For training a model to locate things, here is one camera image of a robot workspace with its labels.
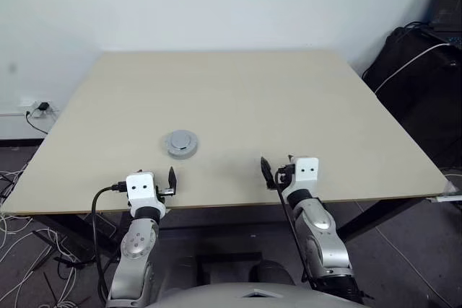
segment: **table top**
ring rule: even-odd
[[[199,140],[173,159],[171,131]],[[335,53],[105,53],[33,157],[5,213],[89,211],[96,192],[143,169],[177,195],[167,207],[278,203],[260,171],[319,158],[322,201],[444,193],[448,181]],[[98,210],[127,209],[108,192]]]

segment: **white wall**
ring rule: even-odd
[[[330,48],[361,72],[429,0],[0,0],[0,114],[63,108],[103,50]],[[51,123],[36,123],[49,128]],[[0,116],[0,138],[41,137]]]

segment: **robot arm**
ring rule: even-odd
[[[362,292],[354,279],[345,244],[336,233],[334,218],[315,197],[318,166],[317,158],[290,157],[290,163],[277,171],[274,187],[280,187],[293,211],[313,288],[362,303]],[[268,174],[263,171],[263,175],[272,188]]]
[[[157,245],[160,219],[165,215],[163,196],[175,195],[176,178],[170,168],[170,187],[159,193],[151,172],[126,178],[128,204],[134,220],[121,243],[121,261],[110,287],[106,307],[145,307],[149,304],[152,256]]]

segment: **laptop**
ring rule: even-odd
[[[462,49],[462,0],[436,0],[427,34]]]

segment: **laptop screen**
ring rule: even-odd
[[[430,22],[435,29],[460,31],[462,29],[462,0],[437,0]]]

